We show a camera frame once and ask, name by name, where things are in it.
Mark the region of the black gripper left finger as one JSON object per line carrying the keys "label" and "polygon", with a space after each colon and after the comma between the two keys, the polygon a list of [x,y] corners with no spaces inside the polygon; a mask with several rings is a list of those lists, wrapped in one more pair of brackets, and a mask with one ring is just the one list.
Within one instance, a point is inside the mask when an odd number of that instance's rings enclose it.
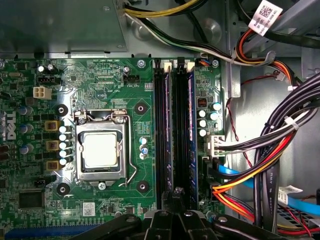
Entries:
{"label": "black gripper left finger", "polygon": [[170,240],[173,226],[173,192],[161,196],[161,209],[148,211],[144,219],[125,214],[86,230],[72,240]]}

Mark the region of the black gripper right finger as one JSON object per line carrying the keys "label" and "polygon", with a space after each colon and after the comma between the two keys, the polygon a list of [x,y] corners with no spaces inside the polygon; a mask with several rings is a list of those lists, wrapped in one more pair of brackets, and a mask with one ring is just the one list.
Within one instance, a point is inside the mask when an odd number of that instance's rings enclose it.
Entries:
{"label": "black gripper right finger", "polygon": [[284,240],[271,231],[262,229],[238,218],[219,214],[207,221],[194,211],[186,209],[180,201],[177,218],[185,236],[184,240]]}

